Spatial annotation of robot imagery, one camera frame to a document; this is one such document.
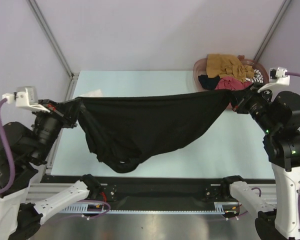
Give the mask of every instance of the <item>metal floor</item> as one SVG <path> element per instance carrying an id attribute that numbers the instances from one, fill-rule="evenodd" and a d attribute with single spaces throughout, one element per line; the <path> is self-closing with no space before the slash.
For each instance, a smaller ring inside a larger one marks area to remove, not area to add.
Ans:
<path id="1" fill-rule="evenodd" d="M 31 240 L 260 240 L 248 214 L 239 221 L 211 215 L 109 214 L 56 223 L 65 216 L 53 217 Z"/>

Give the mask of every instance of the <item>white bracket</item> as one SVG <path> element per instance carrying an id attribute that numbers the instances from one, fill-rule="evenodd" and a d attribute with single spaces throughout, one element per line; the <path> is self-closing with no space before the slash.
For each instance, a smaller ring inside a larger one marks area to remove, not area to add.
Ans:
<path id="1" fill-rule="evenodd" d="M 2 95 L 2 99 L 7 99 L 7 103 L 11 104 L 15 102 L 17 108 L 30 110 L 31 112 L 48 112 L 50 110 L 38 104 L 37 90 L 34 86 L 22 86 L 17 88 L 17 92 L 14 94 L 5 93 Z"/>
<path id="2" fill-rule="evenodd" d="M 261 88 L 259 88 L 258 93 L 264 90 L 279 91 L 280 89 L 290 85 L 290 76 L 285 75 L 286 72 L 288 71 L 286 68 L 283 67 L 270 68 L 270 72 L 271 71 L 276 71 L 275 78 L 270 80 L 270 83 L 267 83 Z"/>

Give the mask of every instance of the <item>tan garment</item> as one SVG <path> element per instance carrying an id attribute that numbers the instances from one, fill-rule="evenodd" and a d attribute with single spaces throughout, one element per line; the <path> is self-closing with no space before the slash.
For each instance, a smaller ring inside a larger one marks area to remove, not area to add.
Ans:
<path id="1" fill-rule="evenodd" d="M 209 54 L 206 62 L 206 74 L 209 78 L 231 76 L 244 83 L 246 78 L 254 77 L 252 66 L 243 65 L 234 55 Z"/>

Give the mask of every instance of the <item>red garment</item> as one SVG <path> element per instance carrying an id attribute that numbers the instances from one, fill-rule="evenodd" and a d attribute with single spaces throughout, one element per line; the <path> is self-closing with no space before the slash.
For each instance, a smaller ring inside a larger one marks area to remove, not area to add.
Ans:
<path id="1" fill-rule="evenodd" d="M 230 89 L 232 91 L 234 90 L 243 90 L 247 87 L 249 87 L 252 84 L 252 82 L 250 81 L 245 81 L 245 82 L 241 82 L 238 79 L 232 77 L 232 76 L 225 76 L 223 78 L 221 78 L 221 80 L 219 81 L 218 85 L 216 86 L 216 90 L 217 89 Z M 229 104 L 227 107 L 227 109 L 232 109 L 231 104 Z"/>

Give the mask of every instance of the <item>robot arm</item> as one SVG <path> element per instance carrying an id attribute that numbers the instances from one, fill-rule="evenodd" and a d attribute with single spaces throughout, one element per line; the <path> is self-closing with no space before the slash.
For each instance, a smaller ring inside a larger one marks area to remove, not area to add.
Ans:
<path id="1" fill-rule="evenodd" d="M 35 204 L 23 204 L 30 179 L 38 173 L 31 164 L 45 165 L 46 158 L 62 128 L 74 128 L 81 103 L 73 100 L 56 103 L 38 100 L 34 87 L 21 87 L 3 98 L 36 115 L 33 130 L 19 122 L 3 126 L 15 166 L 12 186 L 0 194 L 0 240 L 26 240 L 33 236 L 49 218 L 67 206 L 86 198 L 96 199 L 101 186 L 92 175 L 84 175 L 73 186 Z M 10 166 L 0 138 L 0 189 L 10 179 Z"/>
<path id="2" fill-rule="evenodd" d="M 242 178 L 224 179 L 226 194 L 241 202 L 255 218 L 262 240 L 300 240 L 300 96 L 282 91 L 270 102 L 270 90 L 289 85 L 286 72 L 284 68 L 272 69 L 270 76 L 278 84 L 253 84 L 235 92 L 231 101 L 235 112 L 250 114 L 264 131 L 264 149 L 274 172 L 276 209 L 252 193 Z"/>

